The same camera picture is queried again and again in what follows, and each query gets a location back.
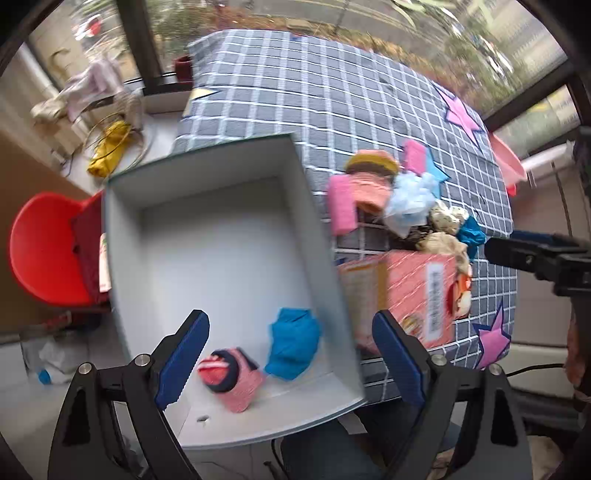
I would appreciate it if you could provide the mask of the large pink sponge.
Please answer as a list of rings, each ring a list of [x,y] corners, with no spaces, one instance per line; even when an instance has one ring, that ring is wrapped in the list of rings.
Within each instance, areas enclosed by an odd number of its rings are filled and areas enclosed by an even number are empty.
[[[334,175],[329,178],[327,206],[334,236],[348,235],[356,230],[356,202],[348,175]]]

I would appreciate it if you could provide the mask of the leopard print scrunchie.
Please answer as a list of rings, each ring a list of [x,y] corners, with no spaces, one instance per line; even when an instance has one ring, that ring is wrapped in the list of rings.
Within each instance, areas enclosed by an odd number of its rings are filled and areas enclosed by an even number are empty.
[[[398,237],[397,245],[406,250],[419,250],[419,243],[425,240],[435,229],[431,223],[420,226],[412,226],[405,238]]]

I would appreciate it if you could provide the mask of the red patterned carton box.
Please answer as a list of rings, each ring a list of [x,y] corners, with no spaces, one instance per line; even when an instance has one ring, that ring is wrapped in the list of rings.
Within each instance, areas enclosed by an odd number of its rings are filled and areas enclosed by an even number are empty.
[[[454,315],[448,303],[457,276],[453,256],[391,250],[344,263],[338,271],[361,350],[379,353],[372,322],[381,310],[389,311],[427,349],[453,340]]]

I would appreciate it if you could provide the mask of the cream polka dot scrunchie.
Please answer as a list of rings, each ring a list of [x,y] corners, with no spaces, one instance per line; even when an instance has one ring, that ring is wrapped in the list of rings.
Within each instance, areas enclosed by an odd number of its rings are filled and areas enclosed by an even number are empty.
[[[470,214],[462,207],[448,206],[437,199],[429,212],[429,219],[435,231],[455,236]]]

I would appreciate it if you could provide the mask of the knitted burger toy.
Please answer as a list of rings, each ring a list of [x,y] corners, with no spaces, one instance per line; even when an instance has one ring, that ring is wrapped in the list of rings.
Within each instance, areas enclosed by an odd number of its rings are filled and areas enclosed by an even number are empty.
[[[392,196],[400,163],[384,150],[359,150],[346,163],[356,207],[373,216],[384,211]]]

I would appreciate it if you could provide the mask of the pink hanging cloth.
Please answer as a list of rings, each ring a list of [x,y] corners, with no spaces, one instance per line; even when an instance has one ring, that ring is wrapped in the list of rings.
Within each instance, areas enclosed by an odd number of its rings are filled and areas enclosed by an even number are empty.
[[[93,102],[124,90],[119,66],[107,57],[92,61],[82,73],[72,76],[58,98],[65,104],[67,117],[74,122]]]

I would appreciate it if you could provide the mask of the blue capped plastic bottle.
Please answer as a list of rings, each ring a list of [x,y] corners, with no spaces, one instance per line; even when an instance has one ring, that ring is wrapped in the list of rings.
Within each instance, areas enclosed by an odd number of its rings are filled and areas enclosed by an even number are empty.
[[[48,365],[37,372],[37,378],[43,385],[63,385],[70,383],[73,375],[71,373],[63,373]]]

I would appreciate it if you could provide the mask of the blue cloth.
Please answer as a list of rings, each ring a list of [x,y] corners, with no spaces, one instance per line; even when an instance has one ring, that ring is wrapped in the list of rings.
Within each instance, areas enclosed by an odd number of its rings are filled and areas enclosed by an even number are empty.
[[[487,241],[486,234],[472,215],[464,221],[456,237],[467,246],[467,254],[471,261],[476,258],[479,247]]]
[[[264,371],[284,381],[293,381],[314,360],[322,329],[310,309],[281,308],[270,326],[270,354]]]

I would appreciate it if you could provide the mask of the grey checked tablecloth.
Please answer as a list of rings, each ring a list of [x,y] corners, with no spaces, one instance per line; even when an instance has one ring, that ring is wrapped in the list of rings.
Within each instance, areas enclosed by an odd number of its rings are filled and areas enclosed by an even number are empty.
[[[346,161],[362,149],[383,150],[403,163],[413,140],[446,180],[441,200],[460,207],[487,239],[508,237],[514,223],[509,196],[483,120],[449,90],[383,55],[287,31],[232,29],[187,45],[193,86],[214,91],[189,99],[172,153],[252,136],[290,133],[329,229],[329,180],[344,175]],[[468,127],[446,119],[456,102],[472,120]],[[332,236],[335,263],[370,260],[403,247],[381,220],[359,211],[360,226]],[[515,323],[517,272],[491,265],[478,247],[472,267],[471,308],[454,320],[451,340],[431,347],[454,365],[484,366],[509,353]],[[346,281],[346,298],[362,356],[369,403],[396,398],[398,390],[379,354],[364,348],[376,301],[363,299],[370,275]]]

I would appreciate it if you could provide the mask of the light blue fluffy ball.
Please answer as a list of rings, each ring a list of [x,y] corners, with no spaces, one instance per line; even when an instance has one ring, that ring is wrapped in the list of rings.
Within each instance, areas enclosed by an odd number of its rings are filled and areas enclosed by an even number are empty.
[[[400,173],[383,211],[384,224],[401,238],[407,238],[412,227],[426,225],[437,200],[434,191],[438,186],[436,177],[428,172]]]

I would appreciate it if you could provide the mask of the dark red cup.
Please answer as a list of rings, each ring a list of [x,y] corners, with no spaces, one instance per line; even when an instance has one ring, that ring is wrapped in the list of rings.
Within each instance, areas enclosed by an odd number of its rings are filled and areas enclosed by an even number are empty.
[[[174,60],[174,74],[179,83],[191,84],[193,81],[192,61],[188,55],[183,55]]]

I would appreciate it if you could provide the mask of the pink plastic basin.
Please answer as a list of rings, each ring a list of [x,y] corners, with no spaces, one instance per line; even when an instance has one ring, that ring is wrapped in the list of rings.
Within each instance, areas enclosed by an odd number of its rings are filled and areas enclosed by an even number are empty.
[[[520,159],[508,145],[493,133],[489,133],[488,136],[506,191],[510,197],[515,197],[517,195],[517,185],[527,180],[527,173]]]

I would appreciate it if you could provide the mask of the red plastic chair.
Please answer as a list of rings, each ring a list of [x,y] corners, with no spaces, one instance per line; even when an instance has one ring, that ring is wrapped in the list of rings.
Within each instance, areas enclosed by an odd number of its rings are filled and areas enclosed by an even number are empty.
[[[34,195],[13,221],[9,264],[37,300],[67,309],[104,307],[99,290],[102,194],[74,200],[53,192]]]

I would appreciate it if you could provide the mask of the pink striped sock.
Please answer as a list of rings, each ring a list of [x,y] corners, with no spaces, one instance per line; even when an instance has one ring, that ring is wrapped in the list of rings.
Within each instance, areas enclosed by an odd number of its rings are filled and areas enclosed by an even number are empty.
[[[262,370],[242,348],[219,349],[197,364],[197,376],[232,413],[249,408],[263,386]]]

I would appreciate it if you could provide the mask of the yellow folded bag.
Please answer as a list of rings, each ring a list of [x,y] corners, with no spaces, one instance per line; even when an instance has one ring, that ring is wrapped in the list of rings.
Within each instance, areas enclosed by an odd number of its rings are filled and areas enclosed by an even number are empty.
[[[117,120],[106,128],[87,166],[91,176],[105,179],[114,172],[129,146],[131,131],[131,125],[124,120]]]

